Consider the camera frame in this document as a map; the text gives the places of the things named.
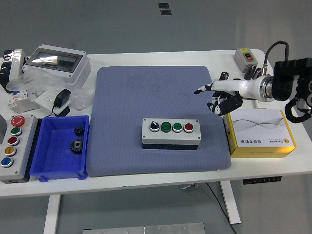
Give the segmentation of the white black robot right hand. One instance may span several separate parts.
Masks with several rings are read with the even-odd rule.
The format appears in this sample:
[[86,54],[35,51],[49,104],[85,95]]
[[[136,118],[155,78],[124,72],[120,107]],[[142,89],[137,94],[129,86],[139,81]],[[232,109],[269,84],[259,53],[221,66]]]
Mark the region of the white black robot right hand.
[[245,99],[264,101],[261,81],[219,80],[198,88],[194,93],[213,91],[212,101],[207,106],[214,114],[223,116],[241,107]]

